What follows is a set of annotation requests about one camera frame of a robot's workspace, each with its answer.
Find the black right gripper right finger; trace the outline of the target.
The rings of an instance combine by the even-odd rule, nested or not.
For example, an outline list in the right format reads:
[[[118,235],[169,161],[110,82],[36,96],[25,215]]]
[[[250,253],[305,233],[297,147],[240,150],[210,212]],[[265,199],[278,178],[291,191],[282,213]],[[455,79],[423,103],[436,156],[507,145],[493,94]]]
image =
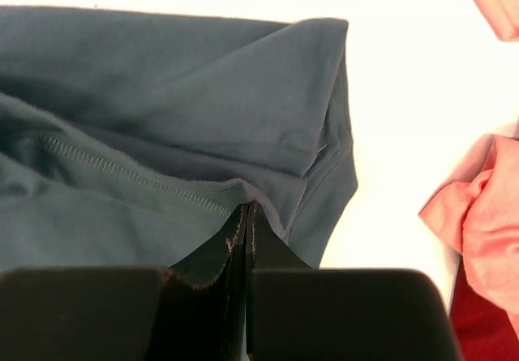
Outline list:
[[[252,360],[459,360],[433,282],[408,269],[313,269],[247,210],[247,354]]]

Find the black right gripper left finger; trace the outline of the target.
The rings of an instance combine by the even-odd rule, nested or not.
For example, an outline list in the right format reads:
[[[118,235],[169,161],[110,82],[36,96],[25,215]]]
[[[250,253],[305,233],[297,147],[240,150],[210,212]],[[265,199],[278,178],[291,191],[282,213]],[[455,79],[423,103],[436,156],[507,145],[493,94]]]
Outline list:
[[[1,276],[4,360],[239,360],[248,207],[171,267]]]

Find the teal blue t shirt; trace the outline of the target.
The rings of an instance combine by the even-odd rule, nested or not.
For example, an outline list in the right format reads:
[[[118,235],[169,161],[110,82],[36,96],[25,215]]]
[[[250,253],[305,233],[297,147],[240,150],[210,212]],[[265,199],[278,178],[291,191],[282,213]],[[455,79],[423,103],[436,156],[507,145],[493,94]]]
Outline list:
[[[1,267],[176,264],[258,202],[305,263],[357,188],[343,19],[1,9]]]

